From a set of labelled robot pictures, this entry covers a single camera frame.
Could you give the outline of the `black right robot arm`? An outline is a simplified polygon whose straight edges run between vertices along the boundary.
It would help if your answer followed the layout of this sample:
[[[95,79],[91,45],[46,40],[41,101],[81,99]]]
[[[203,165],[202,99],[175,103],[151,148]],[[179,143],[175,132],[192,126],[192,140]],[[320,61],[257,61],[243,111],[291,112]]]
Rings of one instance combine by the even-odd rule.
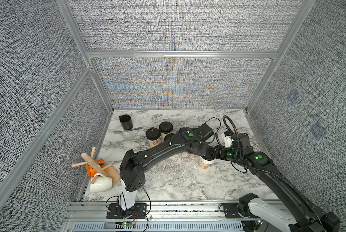
[[[239,164],[264,182],[287,207],[289,213],[265,203],[254,193],[239,198],[236,214],[242,218],[257,216],[282,232],[338,232],[340,219],[324,212],[308,200],[278,170],[263,152],[247,154]]]

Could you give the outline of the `milk tea paper cup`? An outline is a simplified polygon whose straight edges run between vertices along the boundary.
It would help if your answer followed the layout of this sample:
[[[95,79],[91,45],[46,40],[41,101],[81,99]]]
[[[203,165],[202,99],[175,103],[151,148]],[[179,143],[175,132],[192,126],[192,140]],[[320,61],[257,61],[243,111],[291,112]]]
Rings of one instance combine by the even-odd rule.
[[[148,143],[151,148],[159,145],[161,143],[161,139],[156,139],[156,140],[148,140]]]

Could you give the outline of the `black plastic cup lid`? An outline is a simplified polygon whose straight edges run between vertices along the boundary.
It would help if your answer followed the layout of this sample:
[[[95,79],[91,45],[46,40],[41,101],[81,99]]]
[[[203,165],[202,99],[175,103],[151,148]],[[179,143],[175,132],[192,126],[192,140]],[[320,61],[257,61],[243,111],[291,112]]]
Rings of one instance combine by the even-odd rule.
[[[175,133],[169,133],[169,134],[167,134],[167,135],[165,136],[165,138],[164,138],[164,141],[167,141],[167,140],[171,139],[173,136],[175,136]]]
[[[168,121],[164,121],[164,122],[160,123],[158,128],[159,128],[160,132],[163,134],[169,134],[173,131],[173,125],[172,125],[172,123],[170,123]]]
[[[208,146],[204,156],[216,157],[216,149],[211,146]]]
[[[160,139],[161,132],[158,128],[152,127],[146,131],[145,136],[148,140],[155,141]]]

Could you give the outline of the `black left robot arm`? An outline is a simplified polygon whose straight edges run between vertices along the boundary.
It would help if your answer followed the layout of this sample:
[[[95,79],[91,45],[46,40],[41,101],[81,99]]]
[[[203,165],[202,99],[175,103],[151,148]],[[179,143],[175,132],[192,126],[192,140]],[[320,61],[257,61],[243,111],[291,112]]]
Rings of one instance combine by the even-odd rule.
[[[146,182],[145,173],[158,163],[173,155],[187,152],[204,156],[207,153],[207,140],[214,135],[213,130],[203,124],[198,128],[180,128],[167,141],[147,150],[127,151],[120,165],[122,191],[119,205],[122,211],[128,211],[135,205],[137,190]]]

